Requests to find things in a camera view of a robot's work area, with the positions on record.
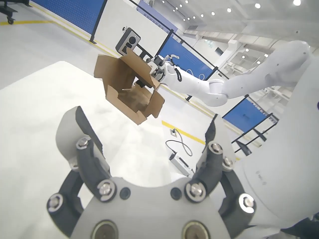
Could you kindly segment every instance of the cardboard box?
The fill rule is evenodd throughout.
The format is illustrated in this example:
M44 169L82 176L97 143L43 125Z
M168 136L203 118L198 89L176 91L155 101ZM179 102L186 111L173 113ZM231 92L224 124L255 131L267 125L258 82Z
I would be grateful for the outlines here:
M150 71L139 56L127 49L127 55L121 58L99 55L94 77L103 80L106 99L139 125L151 114L157 118L165 101L157 92L160 84ZM153 88L153 93L133 84L136 77Z

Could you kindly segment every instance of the black cable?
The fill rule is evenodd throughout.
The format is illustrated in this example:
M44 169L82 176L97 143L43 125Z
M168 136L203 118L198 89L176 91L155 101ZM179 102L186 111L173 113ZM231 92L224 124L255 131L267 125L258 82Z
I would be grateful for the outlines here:
M177 67L178 67L178 65L175 65L175 64L174 64L173 58L171 59L171 62L173 63L174 66L177 66ZM175 70L175 72L176 72L176 74L177 74L177 80L178 80L179 82L181 82L182 78L181 78L180 71L179 71L177 68L174 68L174 70Z
M176 153L170 146L167 145L167 143L170 142L170 141L177 142L177 143L181 143L181 144L183 145L183 149L185 150L186 154L187 154L188 156L190 156L190 157L193 156L192 150L190 149L190 147L188 147L188 146L183 142L183 138L182 138L181 134L179 133L179 131L178 131L177 129L173 129L173 130L175 130L175 131L179 134L181 141L178 141L178 140L167 140L167 141L165 141L165 145L166 145L172 152Z
M175 69L176 74L177 74L177 80L178 80L179 82L181 82L181 74L180 74L180 71L179 71L177 68L174 68L174 69Z

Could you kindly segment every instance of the robotic arm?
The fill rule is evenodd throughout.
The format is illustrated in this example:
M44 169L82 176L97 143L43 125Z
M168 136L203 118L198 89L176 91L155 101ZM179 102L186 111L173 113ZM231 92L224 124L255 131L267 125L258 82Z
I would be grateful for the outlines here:
M151 61L157 68L152 75L171 90L202 100L210 107L224 105L228 99L270 86L295 86L311 61L309 46L303 41L292 41L275 50L268 59L250 73L237 75L227 81L221 79L200 80L169 58L157 56Z

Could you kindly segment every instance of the window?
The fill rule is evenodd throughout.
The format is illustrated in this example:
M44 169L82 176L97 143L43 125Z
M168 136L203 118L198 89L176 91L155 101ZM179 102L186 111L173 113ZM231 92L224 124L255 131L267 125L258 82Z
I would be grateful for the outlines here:
M219 47L216 48L215 52L220 56L223 54L223 50L221 50Z

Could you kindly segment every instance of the speaker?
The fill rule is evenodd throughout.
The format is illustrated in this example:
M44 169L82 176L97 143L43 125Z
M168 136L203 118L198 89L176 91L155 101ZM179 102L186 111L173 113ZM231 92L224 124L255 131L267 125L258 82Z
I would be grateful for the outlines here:
M121 37L120 41L117 43L115 49L116 51L121 54L122 56L126 55L126 49L134 49L139 41L141 40L141 37L134 32L132 28L127 28L124 35Z

